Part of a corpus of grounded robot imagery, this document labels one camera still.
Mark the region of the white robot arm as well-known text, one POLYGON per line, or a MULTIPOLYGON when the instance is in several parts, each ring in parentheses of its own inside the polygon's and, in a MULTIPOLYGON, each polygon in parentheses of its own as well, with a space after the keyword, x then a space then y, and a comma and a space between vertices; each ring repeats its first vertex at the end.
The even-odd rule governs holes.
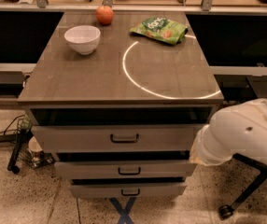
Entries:
POLYGON ((259 98, 216 112, 197 132, 190 162, 217 166, 234 154, 267 165, 267 99, 259 98))

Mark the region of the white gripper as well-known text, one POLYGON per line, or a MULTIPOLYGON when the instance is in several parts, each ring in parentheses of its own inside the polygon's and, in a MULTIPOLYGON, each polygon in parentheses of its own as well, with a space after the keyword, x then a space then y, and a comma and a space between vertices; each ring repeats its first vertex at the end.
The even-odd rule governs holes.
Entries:
POLYGON ((231 158, 230 150, 217 140, 209 125, 203 126, 197 132, 190 149, 190 162, 205 166, 217 166, 231 158))

